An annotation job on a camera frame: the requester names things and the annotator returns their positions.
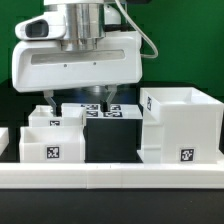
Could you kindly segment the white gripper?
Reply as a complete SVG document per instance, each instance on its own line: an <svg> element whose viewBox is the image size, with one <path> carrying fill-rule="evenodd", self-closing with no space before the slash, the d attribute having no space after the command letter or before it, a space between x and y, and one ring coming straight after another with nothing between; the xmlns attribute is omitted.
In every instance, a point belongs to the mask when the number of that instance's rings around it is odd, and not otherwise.
<svg viewBox="0 0 224 224"><path fill-rule="evenodd" d="M142 77L140 48L135 31L109 32L87 52L64 52L56 40L21 41L12 57L13 87L19 92L44 91L52 114L59 117L61 106L53 90L108 85L101 111L109 112L116 85L137 83Z"/></svg>

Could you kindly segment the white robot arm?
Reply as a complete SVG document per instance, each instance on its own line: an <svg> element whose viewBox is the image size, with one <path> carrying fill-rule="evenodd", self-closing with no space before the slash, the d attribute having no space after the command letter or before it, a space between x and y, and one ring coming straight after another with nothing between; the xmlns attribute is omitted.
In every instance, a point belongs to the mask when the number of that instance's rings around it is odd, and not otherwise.
<svg viewBox="0 0 224 224"><path fill-rule="evenodd" d="M53 113L53 92L101 86L110 110L117 87L142 77L141 36L125 31L105 0L44 0L45 12L16 25L12 83L19 92L42 91Z"/></svg>

